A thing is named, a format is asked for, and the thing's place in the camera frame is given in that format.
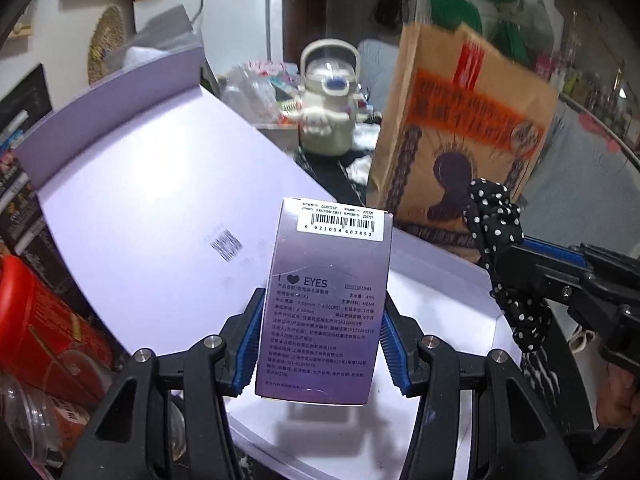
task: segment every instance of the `white kettle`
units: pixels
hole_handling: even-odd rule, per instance
[[[355,57],[355,67],[332,57],[306,65],[322,48],[343,48]],[[319,40],[302,52],[300,73],[304,91],[302,108],[293,118],[299,123],[300,144],[316,155],[340,156],[351,149],[358,114],[355,98],[360,79],[360,54],[345,41]]]

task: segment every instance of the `refrigerator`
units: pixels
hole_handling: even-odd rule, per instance
[[[216,76],[249,61],[283,61],[282,0],[140,0],[133,7],[136,30],[179,5],[193,19],[201,1],[193,28]]]

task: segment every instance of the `orange label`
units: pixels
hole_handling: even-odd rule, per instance
[[[68,455],[76,447],[76,442],[89,423],[89,414],[84,408],[66,402],[66,400],[55,397],[50,397],[50,399],[54,406],[53,414],[60,432],[62,451]]]
[[[428,126],[530,158],[544,128],[490,97],[418,69],[407,124]]]

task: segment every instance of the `contact lens box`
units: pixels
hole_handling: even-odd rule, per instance
[[[367,403],[380,340],[393,216],[286,198],[267,286],[255,393]]]

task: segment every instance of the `paper bag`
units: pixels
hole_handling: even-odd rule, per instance
[[[404,28],[373,158],[367,206],[396,227],[471,261],[462,211],[474,178],[517,200],[551,124],[558,94],[463,25],[454,34]]]

